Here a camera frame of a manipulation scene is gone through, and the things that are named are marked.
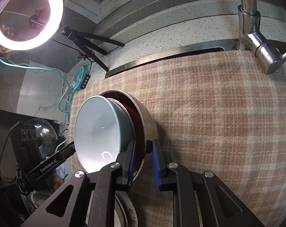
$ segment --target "plaid cloth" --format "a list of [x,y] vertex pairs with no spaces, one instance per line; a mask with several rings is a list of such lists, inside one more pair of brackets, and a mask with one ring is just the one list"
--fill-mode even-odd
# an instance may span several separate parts
[[[265,75],[249,51],[163,60],[77,93],[82,103],[108,89],[135,96],[154,116],[163,150],[189,170],[213,171],[263,222],[286,216],[286,63]],[[71,170],[82,169],[77,155]],[[139,226],[172,226],[172,193],[156,191],[152,162],[129,192]]]

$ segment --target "stainless steel pot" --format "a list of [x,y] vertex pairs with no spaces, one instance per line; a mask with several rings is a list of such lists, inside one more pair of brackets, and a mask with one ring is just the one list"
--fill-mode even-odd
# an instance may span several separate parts
[[100,95],[119,101],[132,119],[137,145],[135,180],[143,167],[145,156],[152,151],[152,141],[159,138],[156,121],[141,102],[122,90],[110,89]]

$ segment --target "kitchen faucet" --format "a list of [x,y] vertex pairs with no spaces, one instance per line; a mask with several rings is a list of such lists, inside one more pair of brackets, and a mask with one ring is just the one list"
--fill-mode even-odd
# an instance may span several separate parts
[[258,58],[265,74],[271,74],[286,61],[286,53],[281,55],[278,49],[268,42],[260,32],[260,13],[257,0],[241,0],[239,12],[239,42],[237,50],[251,50]]

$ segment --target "marble wall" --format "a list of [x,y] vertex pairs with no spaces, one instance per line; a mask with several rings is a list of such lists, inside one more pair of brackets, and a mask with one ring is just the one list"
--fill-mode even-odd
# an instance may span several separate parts
[[[14,56],[10,60],[16,64],[48,68]],[[29,69],[0,63],[0,110],[64,122],[65,114],[58,109],[62,86],[63,79],[56,73],[35,74]]]

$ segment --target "speckled countertop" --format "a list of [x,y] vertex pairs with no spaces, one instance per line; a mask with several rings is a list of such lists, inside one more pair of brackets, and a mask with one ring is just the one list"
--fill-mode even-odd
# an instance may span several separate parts
[[[238,10],[240,0],[201,0],[178,5],[138,21],[111,39],[125,43],[116,47],[103,43],[106,56],[96,54],[109,69],[114,69],[133,60],[200,42],[238,38]],[[261,13],[260,31],[267,39],[286,42],[286,12],[283,8],[258,2]],[[88,66],[81,61],[69,72],[75,74],[79,66]],[[94,63],[88,85],[104,79],[105,71]]]

